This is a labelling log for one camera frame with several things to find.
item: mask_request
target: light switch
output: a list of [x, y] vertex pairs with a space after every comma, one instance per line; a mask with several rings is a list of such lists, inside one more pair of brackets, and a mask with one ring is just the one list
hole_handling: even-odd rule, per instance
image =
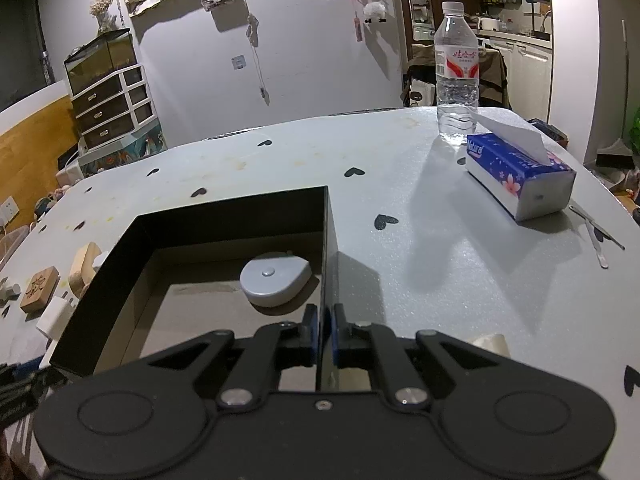
[[244, 60], [244, 56], [236, 56], [231, 58], [231, 63], [234, 64], [235, 70], [240, 70], [246, 66], [246, 61]]
[[14, 197], [10, 196], [0, 206], [0, 216], [4, 220], [4, 224], [8, 224], [18, 214], [20, 210], [15, 203]]

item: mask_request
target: table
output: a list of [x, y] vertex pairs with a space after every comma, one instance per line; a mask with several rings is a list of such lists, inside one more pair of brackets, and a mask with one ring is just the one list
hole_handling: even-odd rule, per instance
[[[508, 110], [482, 113], [529, 127]], [[586, 384], [609, 401], [618, 430], [603, 473], [635, 479], [640, 393], [628, 397], [623, 377], [627, 365], [640, 365], [640, 232], [596, 178], [556, 143], [545, 143], [576, 169], [574, 200], [626, 246], [605, 241], [608, 270], [600, 268], [583, 220], [569, 211], [517, 225], [456, 163], [464, 153], [437, 136], [435, 108], [417, 107], [265, 126], [96, 174], [46, 215], [2, 276], [24, 284], [55, 265], [60, 295], [76, 250], [89, 241], [110, 249], [138, 214], [328, 185], [349, 320], [384, 322], [399, 336], [421, 328], [462, 339], [503, 333], [514, 359]], [[345, 177], [350, 168], [365, 174]], [[207, 192], [192, 198], [199, 188]], [[398, 223], [377, 230], [379, 214]], [[44, 353], [37, 320], [25, 321], [17, 303], [0, 319], [0, 362]], [[23, 468], [30, 462], [32, 472], [42, 471], [28, 426], [8, 430], [9, 446], [14, 458], [22, 454]]]

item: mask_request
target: wall socket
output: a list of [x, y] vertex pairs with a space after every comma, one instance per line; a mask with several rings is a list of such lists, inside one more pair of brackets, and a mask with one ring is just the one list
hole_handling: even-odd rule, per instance
[[18, 214], [18, 205], [15, 203], [14, 197], [10, 196], [0, 206], [0, 222], [7, 225]]

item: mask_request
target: white wall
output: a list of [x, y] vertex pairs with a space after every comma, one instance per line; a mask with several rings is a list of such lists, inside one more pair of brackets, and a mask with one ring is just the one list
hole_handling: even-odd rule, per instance
[[569, 137], [569, 152], [583, 161], [598, 87], [598, 0], [552, 0], [554, 74], [550, 123]]
[[[40, 0], [57, 79], [73, 47], [95, 37], [91, 0]], [[349, 0], [246, 0], [260, 24], [258, 56], [270, 104], [260, 95], [242, 0], [215, 9], [168, 0], [132, 20], [162, 127], [171, 146], [252, 126], [401, 105], [396, 11], [357, 43]], [[111, 8], [116, 12], [116, 5]], [[131, 24], [126, 16], [127, 26]], [[244, 55], [247, 67], [233, 70]]]
[[42, 110], [45, 106], [63, 98], [67, 94], [66, 84], [63, 81], [58, 81], [2, 110], [0, 112], [0, 136], [7, 133], [7, 131], [16, 124], [21, 123], [31, 114]]
[[599, 0], [600, 73], [593, 129], [586, 161], [599, 148], [610, 146], [622, 134], [625, 99], [625, 61], [622, 20], [626, 21], [630, 51], [629, 105], [625, 133], [640, 106], [640, 0]]

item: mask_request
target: dried flower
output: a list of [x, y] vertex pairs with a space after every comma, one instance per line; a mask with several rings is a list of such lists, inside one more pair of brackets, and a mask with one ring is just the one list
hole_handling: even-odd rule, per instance
[[93, 0], [92, 4], [89, 6], [89, 13], [93, 16], [98, 16], [109, 10], [113, 0]]

